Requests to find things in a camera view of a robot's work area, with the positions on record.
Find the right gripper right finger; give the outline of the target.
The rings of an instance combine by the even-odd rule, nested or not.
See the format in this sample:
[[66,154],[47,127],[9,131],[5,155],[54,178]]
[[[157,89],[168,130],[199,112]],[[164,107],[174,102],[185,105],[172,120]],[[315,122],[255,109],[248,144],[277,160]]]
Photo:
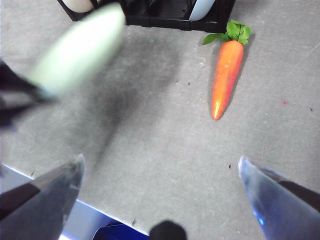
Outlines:
[[318,240],[320,194],[242,156],[239,177],[267,240]]

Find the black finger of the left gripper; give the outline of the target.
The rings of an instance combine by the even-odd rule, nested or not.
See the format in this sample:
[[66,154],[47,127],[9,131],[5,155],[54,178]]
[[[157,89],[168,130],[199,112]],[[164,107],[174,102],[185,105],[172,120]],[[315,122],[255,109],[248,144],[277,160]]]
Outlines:
[[7,106],[5,102],[0,102],[0,128],[9,128],[15,119],[20,118],[25,112],[37,107],[49,105],[49,101],[31,102],[18,105]]
[[57,101],[53,94],[15,73],[4,61],[0,62],[0,89],[2,91],[22,92],[36,102],[54,103]]

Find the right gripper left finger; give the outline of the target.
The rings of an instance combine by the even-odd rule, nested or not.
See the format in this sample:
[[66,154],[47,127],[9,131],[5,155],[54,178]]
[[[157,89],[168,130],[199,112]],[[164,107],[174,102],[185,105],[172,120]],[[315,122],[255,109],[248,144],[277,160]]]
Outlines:
[[0,194],[2,240],[57,240],[77,200],[85,175],[82,154]]

